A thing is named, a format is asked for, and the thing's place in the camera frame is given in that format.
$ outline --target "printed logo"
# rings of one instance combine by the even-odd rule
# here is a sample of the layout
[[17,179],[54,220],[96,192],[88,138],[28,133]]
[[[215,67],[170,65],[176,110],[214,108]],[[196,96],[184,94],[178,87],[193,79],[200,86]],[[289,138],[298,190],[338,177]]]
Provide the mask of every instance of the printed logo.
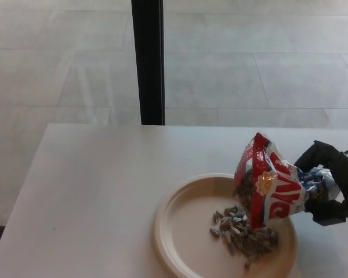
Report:
[[267,195],[272,188],[273,179],[273,171],[263,172],[262,175],[258,176],[258,181],[255,183],[256,191],[262,196]]

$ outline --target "red snack bag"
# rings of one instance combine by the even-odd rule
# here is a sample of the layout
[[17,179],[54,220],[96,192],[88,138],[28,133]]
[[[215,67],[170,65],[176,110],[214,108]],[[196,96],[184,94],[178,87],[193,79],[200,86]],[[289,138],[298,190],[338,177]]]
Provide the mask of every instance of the red snack bag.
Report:
[[299,172],[284,160],[276,146],[257,133],[246,146],[234,174],[237,188],[252,161],[252,194],[249,213],[251,229],[262,228],[272,218],[284,218],[304,210],[308,191],[299,183]]

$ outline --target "black window frame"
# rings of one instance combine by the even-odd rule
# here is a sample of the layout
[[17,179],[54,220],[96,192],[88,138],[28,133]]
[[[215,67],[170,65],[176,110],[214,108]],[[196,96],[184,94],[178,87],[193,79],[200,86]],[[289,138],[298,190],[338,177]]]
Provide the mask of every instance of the black window frame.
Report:
[[131,0],[142,125],[165,125],[164,7]]

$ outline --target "pile of sunflower seeds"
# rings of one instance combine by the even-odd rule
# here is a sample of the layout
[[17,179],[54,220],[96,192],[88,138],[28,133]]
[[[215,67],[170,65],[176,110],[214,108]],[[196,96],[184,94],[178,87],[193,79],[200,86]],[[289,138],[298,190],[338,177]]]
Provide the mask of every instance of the pile of sunflower seeds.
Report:
[[223,239],[231,255],[240,252],[247,258],[246,270],[252,262],[277,246],[277,233],[271,229],[250,231],[249,219],[241,206],[226,208],[224,212],[215,211],[213,223],[219,223],[219,229],[210,228],[210,233]]
[[253,194],[253,180],[251,174],[251,169],[246,171],[240,185],[236,187],[233,192],[233,195],[238,196],[240,204],[246,209],[246,211],[250,211],[251,209],[251,196]]

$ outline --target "sunflower seed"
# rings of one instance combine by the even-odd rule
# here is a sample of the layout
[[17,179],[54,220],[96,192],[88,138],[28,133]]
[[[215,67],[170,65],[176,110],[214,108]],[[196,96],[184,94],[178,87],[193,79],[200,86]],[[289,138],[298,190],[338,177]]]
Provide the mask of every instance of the sunflower seed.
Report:
[[245,235],[248,235],[250,233],[250,225],[246,225],[245,227]]
[[213,214],[213,222],[214,224],[218,222],[218,215],[216,213]]
[[224,217],[224,214],[221,213],[219,210],[216,210],[215,213],[218,215],[219,219],[222,219]]
[[241,218],[238,218],[238,217],[232,218],[232,222],[235,223],[235,224],[237,224],[237,223],[239,223],[239,222],[241,222],[241,221],[242,221]]
[[219,237],[220,233],[217,229],[215,228],[210,228],[210,233],[214,236],[214,237]]
[[231,230],[233,231],[233,233],[235,234],[235,235],[240,235],[241,234],[241,232],[240,232],[240,230],[238,230],[237,228],[235,228],[235,227],[231,227]]
[[231,209],[232,209],[231,207],[225,208],[225,209],[224,209],[224,212],[223,212],[224,215],[225,215],[225,216],[230,216]]
[[228,250],[230,250],[231,255],[234,255],[235,251],[236,251],[236,246],[234,243],[231,243],[228,245]]
[[226,240],[229,244],[232,242],[230,231],[226,231]]
[[277,237],[277,232],[276,231],[273,231],[271,233],[271,241],[274,243],[274,244],[277,244],[278,242],[278,237]]
[[239,212],[238,212],[238,213],[235,214],[234,217],[238,217],[238,218],[241,218],[241,219],[242,219],[242,218],[244,217],[244,215],[245,215],[245,213],[239,213]]
[[250,266],[251,266],[251,261],[248,259],[244,265],[245,270],[249,270]]
[[243,226],[243,224],[241,223],[237,223],[237,225],[235,226],[237,229],[239,229],[240,231],[244,231],[245,227]]
[[225,216],[225,217],[223,217],[223,218],[220,220],[220,223],[224,223],[224,222],[229,221],[229,220],[231,220],[231,217],[230,217],[230,216]]

